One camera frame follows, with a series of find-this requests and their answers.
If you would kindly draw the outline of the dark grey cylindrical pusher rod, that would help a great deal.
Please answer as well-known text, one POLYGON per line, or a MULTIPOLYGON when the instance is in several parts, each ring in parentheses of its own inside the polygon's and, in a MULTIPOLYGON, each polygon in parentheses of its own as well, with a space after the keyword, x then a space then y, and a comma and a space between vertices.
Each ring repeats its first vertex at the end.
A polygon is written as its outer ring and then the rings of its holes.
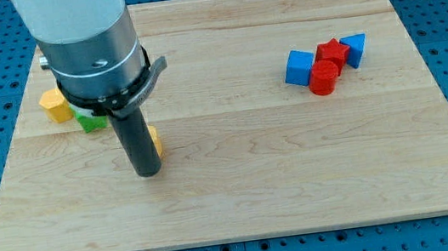
POLYGON ((139 177, 151 177, 161 169, 161 158, 140 109, 125 117, 108 116, 117 138, 139 177))

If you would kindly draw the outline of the black clamp ring with lever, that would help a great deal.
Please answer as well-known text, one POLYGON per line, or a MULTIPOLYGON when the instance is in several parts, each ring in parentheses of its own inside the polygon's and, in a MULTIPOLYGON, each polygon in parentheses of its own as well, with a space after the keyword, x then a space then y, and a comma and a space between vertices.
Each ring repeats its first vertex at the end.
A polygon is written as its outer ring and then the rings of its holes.
POLYGON ((126 118, 150 96, 165 68, 165 57, 150 62, 140 46, 109 70, 81 76, 59 74, 56 84, 70 106, 83 115, 126 118))

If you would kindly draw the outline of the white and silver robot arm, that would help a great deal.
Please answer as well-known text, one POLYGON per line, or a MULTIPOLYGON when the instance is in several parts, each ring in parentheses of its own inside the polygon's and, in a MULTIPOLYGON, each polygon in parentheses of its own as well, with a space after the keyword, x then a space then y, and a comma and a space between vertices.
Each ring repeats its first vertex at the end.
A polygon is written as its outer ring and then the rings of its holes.
POLYGON ((159 172, 161 158, 140 110, 167 67, 150 60, 126 0, 11 0, 70 107, 107 117, 134 171, 159 172))

